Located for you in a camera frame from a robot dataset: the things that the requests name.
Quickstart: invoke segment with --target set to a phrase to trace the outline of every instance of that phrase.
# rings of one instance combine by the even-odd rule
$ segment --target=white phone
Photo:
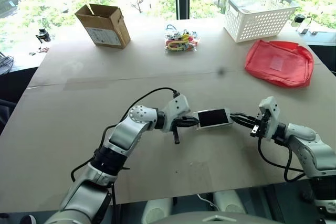
[[[200,122],[196,126],[198,129],[233,124],[233,120],[230,118],[230,109],[228,108],[202,110],[194,112],[193,115]]]

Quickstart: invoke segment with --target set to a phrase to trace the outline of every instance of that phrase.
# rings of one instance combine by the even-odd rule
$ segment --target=red pouch
[[[314,60],[299,44],[259,40],[247,53],[245,69],[254,77],[282,87],[305,87],[310,83]]]

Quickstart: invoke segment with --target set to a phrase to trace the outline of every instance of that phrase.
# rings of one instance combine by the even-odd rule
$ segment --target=box flap
[[[83,5],[83,7],[75,13],[75,15],[76,16],[78,16],[78,15],[90,15],[90,16],[92,16],[92,11],[89,9],[89,7],[87,5]]]
[[[95,16],[109,18],[118,8],[116,6],[90,4]]]

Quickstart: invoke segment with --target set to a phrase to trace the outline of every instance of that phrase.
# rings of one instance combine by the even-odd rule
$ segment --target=beige table surface
[[[53,45],[30,86],[210,73],[219,68],[244,69],[248,49],[256,40],[235,43],[221,19],[175,20],[177,29],[195,30],[201,37],[197,52],[167,53],[164,50],[165,22],[125,20],[131,41],[123,50],[95,46],[80,24]],[[264,40],[293,41],[305,45],[293,28],[286,26],[278,36]],[[316,64],[321,61],[314,55]]]

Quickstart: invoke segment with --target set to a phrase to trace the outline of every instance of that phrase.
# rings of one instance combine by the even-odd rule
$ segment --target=cardboard box
[[[81,21],[92,41],[99,46],[124,48],[131,38],[128,34],[120,8],[90,4],[79,9],[75,15]]]

